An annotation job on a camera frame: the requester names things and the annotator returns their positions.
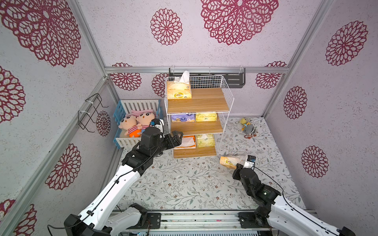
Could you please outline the yellow tissue pack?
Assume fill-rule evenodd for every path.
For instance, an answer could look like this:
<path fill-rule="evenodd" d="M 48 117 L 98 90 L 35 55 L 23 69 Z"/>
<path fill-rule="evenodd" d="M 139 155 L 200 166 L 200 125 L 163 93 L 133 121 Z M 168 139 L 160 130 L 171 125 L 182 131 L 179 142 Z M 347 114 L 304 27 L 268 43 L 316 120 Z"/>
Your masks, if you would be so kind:
<path fill-rule="evenodd" d="M 247 160 L 246 156 L 221 156 L 220 164 L 228 169 L 237 169 L 237 165 L 244 165 Z"/>

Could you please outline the yellow tissue pack shelf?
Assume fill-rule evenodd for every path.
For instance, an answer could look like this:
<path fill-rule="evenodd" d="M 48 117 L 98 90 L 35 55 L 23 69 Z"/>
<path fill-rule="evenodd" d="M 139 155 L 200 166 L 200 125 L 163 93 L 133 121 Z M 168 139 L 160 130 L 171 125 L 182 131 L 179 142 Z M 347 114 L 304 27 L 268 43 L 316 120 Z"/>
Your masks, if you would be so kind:
<path fill-rule="evenodd" d="M 217 113 L 197 113 L 195 115 L 196 122 L 215 122 L 217 118 Z"/>

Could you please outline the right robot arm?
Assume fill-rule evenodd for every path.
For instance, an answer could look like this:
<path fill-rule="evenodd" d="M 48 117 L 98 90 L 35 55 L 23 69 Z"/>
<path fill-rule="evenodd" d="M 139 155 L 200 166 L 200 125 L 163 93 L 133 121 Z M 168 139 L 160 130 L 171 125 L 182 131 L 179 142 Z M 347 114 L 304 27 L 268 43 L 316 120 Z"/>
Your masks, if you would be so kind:
<path fill-rule="evenodd" d="M 233 178 L 241 182 L 246 194 L 258 205 L 252 221 L 268 224 L 289 236 L 354 236 L 347 227 L 332 226 L 297 207 L 284 192 L 263 184 L 252 167 L 236 165 Z"/>

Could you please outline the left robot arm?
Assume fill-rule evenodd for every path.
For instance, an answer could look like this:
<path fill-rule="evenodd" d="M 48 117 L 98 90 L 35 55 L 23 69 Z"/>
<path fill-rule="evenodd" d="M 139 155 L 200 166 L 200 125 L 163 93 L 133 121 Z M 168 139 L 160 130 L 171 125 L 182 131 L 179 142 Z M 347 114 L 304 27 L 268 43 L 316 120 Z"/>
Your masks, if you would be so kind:
<path fill-rule="evenodd" d="M 78 215 L 67 217 L 64 222 L 67 235 L 117 236 L 130 227 L 145 226 L 148 211 L 139 204 L 132 204 L 116 215 L 111 213 L 128 189 L 153 164 L 153 159 L 165 150 L 180 146 L 182 139 L 182 132 L 163 134 L 157 125 L 148 127 L 101 193 Z"/>

